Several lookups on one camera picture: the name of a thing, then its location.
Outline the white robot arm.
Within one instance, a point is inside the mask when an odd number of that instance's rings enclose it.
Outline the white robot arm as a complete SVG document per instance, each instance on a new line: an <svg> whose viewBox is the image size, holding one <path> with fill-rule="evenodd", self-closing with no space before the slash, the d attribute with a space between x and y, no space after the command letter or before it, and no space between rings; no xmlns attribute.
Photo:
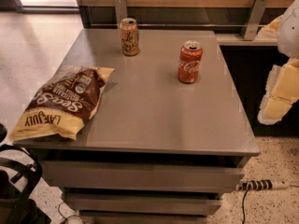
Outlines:
<svg viewBox="0 0 299 224"><path fill-rule="evenodd" d="M278 24L278 51L289 60L269 72L258 121L273 125L299 100L299 0L287 8Z"/></svg>

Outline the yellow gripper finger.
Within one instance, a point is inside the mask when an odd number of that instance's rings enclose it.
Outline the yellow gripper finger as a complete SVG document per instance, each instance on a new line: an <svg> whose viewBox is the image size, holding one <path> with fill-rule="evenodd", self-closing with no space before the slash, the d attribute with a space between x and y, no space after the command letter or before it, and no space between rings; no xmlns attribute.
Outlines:
<svg viewBox="0 0 299 224"><path fill-rule="evenodd" d="M298 100L299 60L289 59L282 66L274 65L267 78L258 121L265 125L281 121Z"/></svg>
<svg viewBox="0 0 299 224"><path fill-rule="evenodd" d="M270 23L265 25L259 32L258 37L260 38L277 38L278 37L278 30L279 30L279 24L282 20L282 16L278 16L274 20L272 20Z"/></svg>

